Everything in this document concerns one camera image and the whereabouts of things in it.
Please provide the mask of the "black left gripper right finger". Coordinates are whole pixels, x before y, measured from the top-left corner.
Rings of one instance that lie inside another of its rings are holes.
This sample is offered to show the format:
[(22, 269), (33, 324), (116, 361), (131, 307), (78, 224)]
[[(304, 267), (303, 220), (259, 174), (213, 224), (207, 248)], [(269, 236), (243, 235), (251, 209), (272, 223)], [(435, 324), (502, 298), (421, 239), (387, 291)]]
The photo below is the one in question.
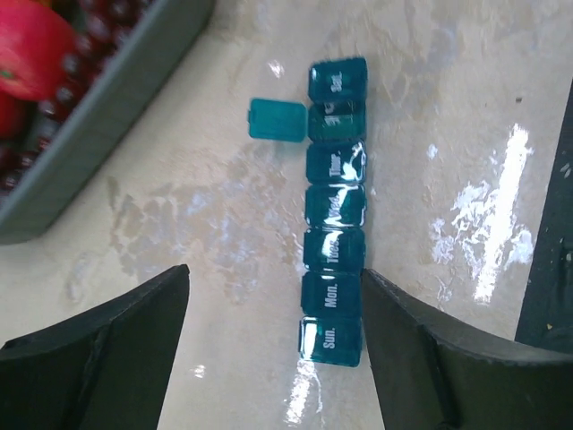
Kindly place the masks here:
[(570, 429), (572, 356), (503, 339), (362, 273), (363, 329), (387, 429)]

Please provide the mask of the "teal weekly pill organizer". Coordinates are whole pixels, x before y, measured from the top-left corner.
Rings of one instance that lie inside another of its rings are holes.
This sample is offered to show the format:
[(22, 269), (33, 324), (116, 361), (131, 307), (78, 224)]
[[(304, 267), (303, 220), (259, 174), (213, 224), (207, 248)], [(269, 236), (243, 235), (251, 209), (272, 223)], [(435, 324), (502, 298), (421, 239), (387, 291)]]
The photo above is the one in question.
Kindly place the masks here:
[(362, 341), (368, 66), (361, 56), (322, 61), (308, 73), (309, 106), (252, 99), (253, 139), (310, 142), (306, 150), (301, 359), (356, 367)]

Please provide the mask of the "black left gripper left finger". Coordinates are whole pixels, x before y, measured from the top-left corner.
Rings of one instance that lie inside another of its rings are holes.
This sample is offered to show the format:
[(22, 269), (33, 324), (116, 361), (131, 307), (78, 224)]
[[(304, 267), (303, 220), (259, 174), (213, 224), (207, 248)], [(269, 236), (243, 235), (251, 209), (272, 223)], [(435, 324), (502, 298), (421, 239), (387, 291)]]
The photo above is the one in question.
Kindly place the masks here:
[(189, 269), (1, 348), (3, 429), (155, 429), (190, 292)]

